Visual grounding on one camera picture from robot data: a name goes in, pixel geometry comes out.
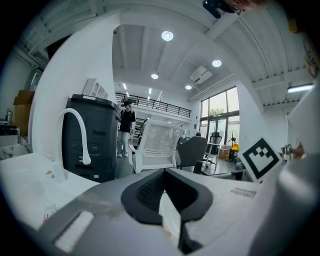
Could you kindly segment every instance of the cardboard box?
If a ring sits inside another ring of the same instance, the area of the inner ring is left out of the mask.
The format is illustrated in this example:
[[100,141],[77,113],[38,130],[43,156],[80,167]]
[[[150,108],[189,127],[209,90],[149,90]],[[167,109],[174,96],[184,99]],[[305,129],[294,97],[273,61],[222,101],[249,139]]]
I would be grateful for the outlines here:
[[21,136],[28,135],[29,115],[34,95],[34,91],[20,90],[14,98],[13,123],[20,126]]

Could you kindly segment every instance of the chair backrest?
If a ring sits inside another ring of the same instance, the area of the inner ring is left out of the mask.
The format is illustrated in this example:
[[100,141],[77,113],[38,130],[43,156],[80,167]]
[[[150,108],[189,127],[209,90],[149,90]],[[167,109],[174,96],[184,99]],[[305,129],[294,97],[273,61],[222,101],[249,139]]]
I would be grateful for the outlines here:
[[184,129],[172,123],[148,120],[138,150],[143,151],[143,169],[175,166],[174,152]]
[[194,136],[178,147],[180,167],[196,166],[197,161],[204,158],[207,148],[207,139]]
[[[213,132],[212,135],[210,136],[210,143],[213,144],[220,144],[222,140],[222,136],[220,136],[219,132]],[[209,152],[210,150],[210,145],[208,145],[208,147],[206,148],[205,152]],[[217,155],[219,151],[219,147],[217,145],[213,145],[212,149],[211,149],[211,155]]]

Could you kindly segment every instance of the ceiling light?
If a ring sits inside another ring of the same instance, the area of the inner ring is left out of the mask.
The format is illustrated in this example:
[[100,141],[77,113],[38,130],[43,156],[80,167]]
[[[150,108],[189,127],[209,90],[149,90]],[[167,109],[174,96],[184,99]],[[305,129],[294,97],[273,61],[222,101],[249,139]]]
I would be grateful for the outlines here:
[[153,79],[158,79],[159,76],[158,76],[157,74],[152,74],[151,77],[152,77]]
[[305,84],[305,85],[299,85],[299,86],[289,87],[289,88],[288,88],[288,93],[308,91],[308,90],[311,90],[313,87],[314,87],[313,84]]
[[174,34],[172,34],[170,31],[164,31],[161,37],[165,41],[171,41],[174,38]]
[[219,68],[221,66],[222,62],[220,59],[215,59],[213,62],[212,62],[212,65],[216,68]]

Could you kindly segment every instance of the white curved pipe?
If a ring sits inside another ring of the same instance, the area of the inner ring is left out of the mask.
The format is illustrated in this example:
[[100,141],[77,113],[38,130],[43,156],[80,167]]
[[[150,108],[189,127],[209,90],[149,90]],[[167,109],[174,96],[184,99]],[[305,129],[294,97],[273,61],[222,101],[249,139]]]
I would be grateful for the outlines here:
[[59,138],[59,128],[60,128],[60,123],[63,122],[63,117],[65,115],[65,113],[72,113],[74,114],[74,116],[76,117],[76,119],[79,122],[80,125],[80,129],[81,129],[81,137],[82,137],[82,162],[85,165],[89,165],[91,163],[91,158],[89,156],[89,152],[88,152],[88,147],[87,147],[87,132],[86,132],[86,127],[85,127],[85,123],[81,117],[81,115],[79,114],[78,111],[76,111],[73,108],[66,108],[64,109],[58,119],[57,119],[57,139],[55,140],[55,161],[59,162],[59,150],[61,150],[61,147],[59,148],[60,142],[61,142],[61,138]]

